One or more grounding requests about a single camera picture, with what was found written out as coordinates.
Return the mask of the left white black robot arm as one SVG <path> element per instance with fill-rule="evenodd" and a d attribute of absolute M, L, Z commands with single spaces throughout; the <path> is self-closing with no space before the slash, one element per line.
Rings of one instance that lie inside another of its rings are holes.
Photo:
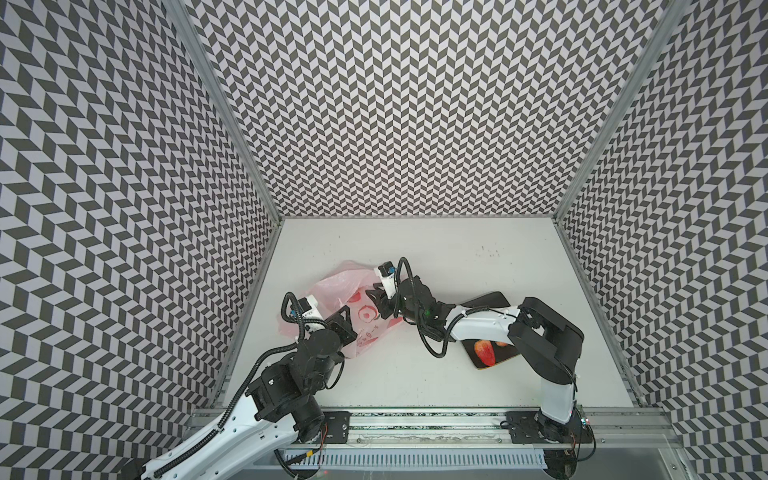
<path fill-rule="evenodd" d="M 342 307 L 320 328 L 257 360 L 284 357 L 259 375 L 251 373 L 216 419 L 152 460 L 131 460 L 121 479 L 228 479 L 255 461 L 298 441 L 318 437 L 325 415 L 314 395 L 329 387 L 342 349 L 355 342 L 350 309 Z"/>

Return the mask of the pink plastic bag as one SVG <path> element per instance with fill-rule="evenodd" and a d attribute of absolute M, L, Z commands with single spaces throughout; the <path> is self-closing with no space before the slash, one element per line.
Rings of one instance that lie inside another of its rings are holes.
<path fill-rule="evenodd" d="M 369 350 L 381 337 L 403 325 L 401 317 L 384 319 L 373 301 L 366 295 L 380 280 L 371 265 L 354 261 L 341 262 L 332 272 L 309 289 L 296 293 L 298 299 L 313 296 L 324 320 L 344 305 L 350 308 L 350 317 L 357 339 L 342 349 L 347 359 Z"/>

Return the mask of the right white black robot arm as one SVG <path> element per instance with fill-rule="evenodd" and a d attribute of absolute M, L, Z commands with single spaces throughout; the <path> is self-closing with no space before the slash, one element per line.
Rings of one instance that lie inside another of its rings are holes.
<path fill-rule="evenodd" d="M 537 410 L 504 421 L 511 432 L 532 427 L 536 441 L 565 443 L 587 437 L 576 410 L 576 364 L 584 333 L 536 297 L 513 307 L 496 291 L 459 304 L 437 300 L 418 276 L 392 277 L 366 291 L 383 319 L 403 318 L 417 329 L 435 358 L 446 356 L 452 342 L 488 341 L 510 346 L 540 380 Z"/>

